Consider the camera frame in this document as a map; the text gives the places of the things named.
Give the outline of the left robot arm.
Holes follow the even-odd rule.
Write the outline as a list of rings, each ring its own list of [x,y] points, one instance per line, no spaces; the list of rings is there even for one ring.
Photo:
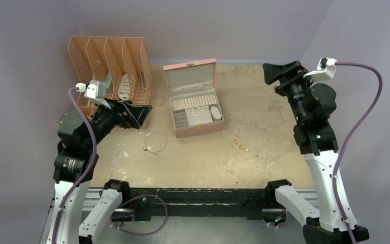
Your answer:
[[[98,144],[115,127],[141,129],[151,105],[110,100],[110,107],[99,105],[89,119],[76,105],[59,119],[59,143],[54,160],[55,207],[47,243],[80,243],[93,235],[80,237],[78,226],[82,203],[98,162]]]

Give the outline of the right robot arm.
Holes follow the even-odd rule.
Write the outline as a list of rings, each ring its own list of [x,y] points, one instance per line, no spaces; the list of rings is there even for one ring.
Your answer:
[[[285,180],[267,185],[265,201],[269,206],[283,206],[302,226],[306,243],[359,243],[369,239],[348,203],[339,170],[339,146],[329,123],[336,110],[336,92],[326,80],[335,75],[337,60],[320,59],[309,72],[299,61],[285,65],[263,64],[265,83],[286,97],[296,120],[294,139],[307,163],[317,206],[300,196]]]

